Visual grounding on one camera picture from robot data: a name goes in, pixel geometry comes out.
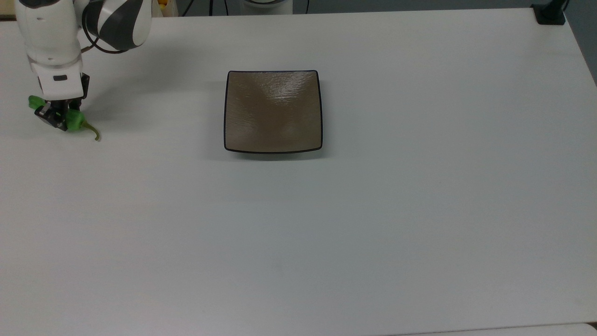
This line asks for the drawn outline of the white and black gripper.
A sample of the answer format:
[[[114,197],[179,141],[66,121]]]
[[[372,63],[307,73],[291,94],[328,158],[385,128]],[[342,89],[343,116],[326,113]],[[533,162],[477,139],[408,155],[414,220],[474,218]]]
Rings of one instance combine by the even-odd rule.
[[[29,59],[36,75],[42,98],[48,101],[69,100],[68,104],[44,104],[35,109],[35,115],[46,124],[66,132],[68,109],[81,111],[83,98],[87,97],[88,85],[83,79],[83,60],[75,59],[68,64],[49,65]]]

